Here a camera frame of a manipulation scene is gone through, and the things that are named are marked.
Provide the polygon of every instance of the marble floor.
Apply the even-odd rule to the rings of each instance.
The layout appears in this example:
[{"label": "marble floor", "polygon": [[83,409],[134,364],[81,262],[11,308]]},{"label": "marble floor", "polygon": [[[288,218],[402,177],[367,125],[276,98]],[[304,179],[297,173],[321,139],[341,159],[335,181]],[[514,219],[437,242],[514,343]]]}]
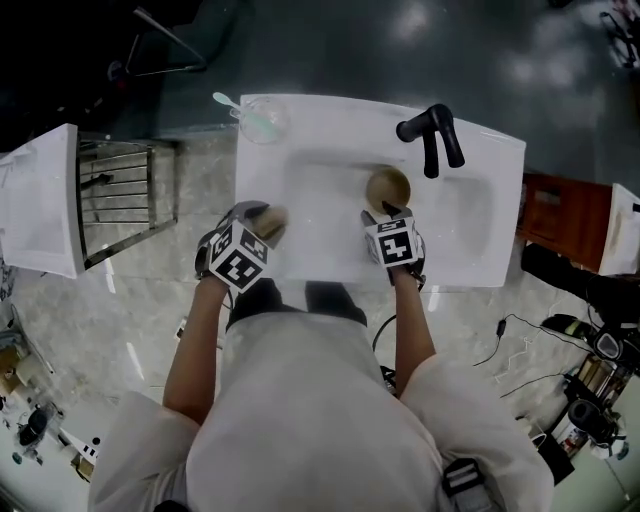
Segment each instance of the marble floor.
[{"label": "marble floor", "polygon": [[[187,315],[196,285],[193,252],[198,239],[233,204],[235,131],[187,141],[177,152],[178,224],[112,257],[77,280],[19,271],[11,300],[29,338],[49,361],[57,400],[117,403],[127,390],[159,400],[176,350],[174,334]],[[520,242],[513,248],[505,286],[425,289],[424,309],[437,350],[473,364],[495,349],[496,326],[513,313],[539,324],[553,313],[586,318],[586,304],[525,274]],[[278,283],[285,302],[303,306],[301,284]],[[393,289],[348,287],[364,309],[373,339],[394,314]],[[223,309],[219,344],[224,347]],[[395,329],[382,334],[376,355],[393,366]],[[585,352],[511,317],[495,357],[478,367],[500,394],[537,377],[570,370]],[[505,399],[514,415],[542,423],[564,404],[556,377],[524,387]]]}]

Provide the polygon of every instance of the metal rack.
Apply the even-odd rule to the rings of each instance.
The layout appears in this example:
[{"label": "metal rack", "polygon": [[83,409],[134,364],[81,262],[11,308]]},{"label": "metal rack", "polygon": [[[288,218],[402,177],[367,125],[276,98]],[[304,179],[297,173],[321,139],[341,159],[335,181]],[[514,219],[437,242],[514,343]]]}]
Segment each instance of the metal rack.
[{"label": "metal rack", "polygon": [[[118,153],[119,147],[125,149],[124,152]],[[165,222],[157,222],[156,214],[156,197],[155,197],[155,176],[153,172],[153,151],[154,148],[165,147],[174,148],[172,143],[164,141],[114,141],[109,135],[101,134],[89,134],[80,133],[78,141],[78,158],[76,169],[78,173],[76,194],[77,194],[77,206],[78,206],[78,223],[80,225],[80,242],[82,246],[82,257],[84,259],[85,270],[101,263],[107,258],[122,252],[123,250],[146,240],[156,233],[164,231],[165,229],[173,226],[177,222],[175,211],[173,217]],[[109,154],[108,156],[99,156],[100,151],[115,151],[116,154]],[[144,156],[144,165],[127,165],[126,160],[132,158],[139,158]],[[89,161],[84,161],[84,164],[90,166],[89,171],[80,172],[80,158],[89,158]],[[145,172],[145,178],[132,177],[131,179],[124,179],[122,181],[112,181],[114,175],[120,176],[122,173],[140,173]],[[114,187],[120,187],[122,185],[144,185],[144,191],[140,192],[126,192],[110,193]],[[85,190],[91,190],[94,193],[90,196],[83,197],[82,192]],[[100,206],[100,207],[88,207],[84,206],[84,202],[87,200],[98,199],[107,203],[112,200],[122,200],[124,198],[129,199],[146,199],[146,205],[132,205],[132,206]],[[132,213],[136,216],[146,215],[146,219],[126,219],[126,220],[112,220],[105,219],[105,215],[113,213]],[[84,227],[85,226],[97,226],[97,225],[141,225],[146,226],[146,229],[129,236],[123,240],[116,242],[94,254],[87,254],[87,247],[85,241]]]}]

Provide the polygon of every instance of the wooden cabinet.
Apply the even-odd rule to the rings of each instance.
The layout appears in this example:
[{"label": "wooden cabinet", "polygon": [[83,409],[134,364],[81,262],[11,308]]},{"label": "wooden cabinet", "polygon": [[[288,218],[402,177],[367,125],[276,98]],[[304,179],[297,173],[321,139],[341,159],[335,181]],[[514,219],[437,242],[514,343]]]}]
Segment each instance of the wooden cabinet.
[{"label": "wooden cabinet", "polygon": [[612,187],[545,174],[525,174],[524,187],[518,236],[597,272],[607,238]]}]

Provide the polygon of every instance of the brown bowl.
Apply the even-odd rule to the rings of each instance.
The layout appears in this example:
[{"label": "brown bowl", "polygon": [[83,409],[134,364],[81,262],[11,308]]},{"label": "brown bowl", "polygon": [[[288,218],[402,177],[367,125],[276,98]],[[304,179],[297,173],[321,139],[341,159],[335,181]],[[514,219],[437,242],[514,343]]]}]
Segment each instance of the brown bowl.
[{"label": "brown bowl", "polygon": [[366,194],[371,207],[386,214],[382,201],[393,206],[407,206],[411,199],[411,184],[402,171],[386,166],[369,178]]}]

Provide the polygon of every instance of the sink basin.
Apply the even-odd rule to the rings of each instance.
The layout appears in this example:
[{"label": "sink basin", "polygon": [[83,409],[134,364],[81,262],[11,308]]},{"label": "sink basin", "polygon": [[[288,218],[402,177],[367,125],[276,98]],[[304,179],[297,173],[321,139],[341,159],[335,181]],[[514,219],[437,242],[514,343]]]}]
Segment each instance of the sink basin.
[{"label": "sink basin", "polygon": [[[250,101],[253,96],[243,97]],[[501,286],[511,254],[525,144],[456,119],[466,165],[451,169],[438,136],[440,177],[423,174],[420,141],[405,144],[395,126],[415,109],[347,98],[279,95],[292,131],[277,146],[238,141],[236,200],[288,209],[289,225],[268,275],[386,286],[369,260],[360,221],[369,177],[381,165],[411,184],[409,207],[425,239],[429,285]]]}]

